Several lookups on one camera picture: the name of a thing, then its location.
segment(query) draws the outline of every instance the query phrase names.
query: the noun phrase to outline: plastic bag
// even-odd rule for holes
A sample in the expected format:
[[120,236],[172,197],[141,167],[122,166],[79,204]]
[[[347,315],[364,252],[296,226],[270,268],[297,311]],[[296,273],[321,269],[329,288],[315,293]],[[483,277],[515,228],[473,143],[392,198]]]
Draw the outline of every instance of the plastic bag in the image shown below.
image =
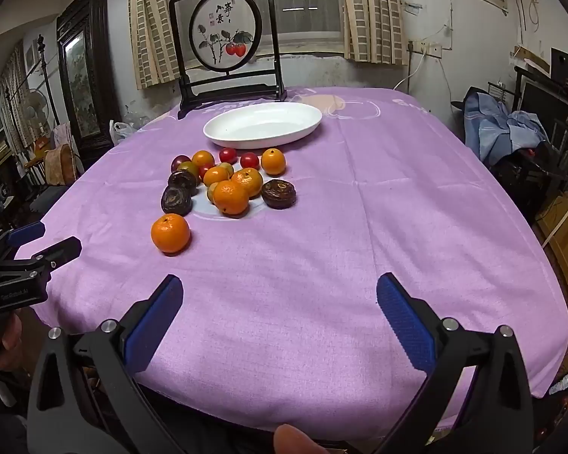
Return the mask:
[[114,145],[118,145],[126,138],[135,134],[137,130],[127,123],[115,123],[113,120],[109,122],[109,135]]

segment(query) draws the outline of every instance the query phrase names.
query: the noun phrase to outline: metal screw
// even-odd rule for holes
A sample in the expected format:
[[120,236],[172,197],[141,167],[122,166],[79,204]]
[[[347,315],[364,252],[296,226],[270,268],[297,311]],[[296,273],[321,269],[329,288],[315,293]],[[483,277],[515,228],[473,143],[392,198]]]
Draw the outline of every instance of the metal screw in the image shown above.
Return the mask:
[[509,326],[501,326],[499,331],[505,338],[513,336],[513,330]]
[[118,323],[116,323],[113,319],[108,319],[101,323],[101,331],[103,331],[103,333],[111,333],[114,329],[116,329],[116,327],[118,327]]
[[444,319],[442,321],[442,324],[447,331],[456,331],[457,329],[459,329],[459,322],[451,317]]
[[60,327],[53,327],[52,330],[48,332],[48,337],[50,339],[57,339],[61,336],[61,328]]

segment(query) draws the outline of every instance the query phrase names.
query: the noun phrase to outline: wooden cabinet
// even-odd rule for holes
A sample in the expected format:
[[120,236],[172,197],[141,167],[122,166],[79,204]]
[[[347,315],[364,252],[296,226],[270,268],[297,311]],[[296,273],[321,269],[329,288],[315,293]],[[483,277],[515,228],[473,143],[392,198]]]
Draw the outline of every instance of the wooden cabinet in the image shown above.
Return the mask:
[[71,133],[85,169],[113,147],[120,121],[109,53],[107,0],[74,0],[57,19],[59,72]]

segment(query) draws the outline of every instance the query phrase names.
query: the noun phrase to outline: speaker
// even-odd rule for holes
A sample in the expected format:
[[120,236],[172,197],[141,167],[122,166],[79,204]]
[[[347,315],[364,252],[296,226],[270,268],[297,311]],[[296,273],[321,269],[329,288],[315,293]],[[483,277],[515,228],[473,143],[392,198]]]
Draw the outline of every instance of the speaker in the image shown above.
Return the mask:
[[551,48],[551,79],[568,87],[568,53]]

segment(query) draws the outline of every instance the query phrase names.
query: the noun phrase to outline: orange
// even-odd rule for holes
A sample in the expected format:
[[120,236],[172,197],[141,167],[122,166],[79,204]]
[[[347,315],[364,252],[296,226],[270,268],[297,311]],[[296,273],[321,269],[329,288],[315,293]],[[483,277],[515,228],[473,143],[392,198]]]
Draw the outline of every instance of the orange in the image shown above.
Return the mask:
[[221,181],[212,191],[212,202],[221,213],[239,215],[248,207],[248,192],[239,183]]
[[187,245],[190,236],[187,221],[176,213],[161,216],[151,226],[151,240],[165,253],[179,252]]
[[231,180],[244,186],[249,197],[254,197],[261,192],[263,188],[263,176],[258,170],[253,168],[242,169],[231,176]]
[[223,167],[213,167],[206,171],[204,174],[204,185],[207,187],[219,183],[221,181],[226,181],[229,179],[229,173]]
[[214,165],[214,157],[212,156],[212,153],[206,152],[206,150],[196,152],[191,158],[191,161],[198,167],[205,166],[206,164]]
[[286,158],[277,148],[270,148],[261,155],[261,167],[270,176],[279,176],[286,170]]

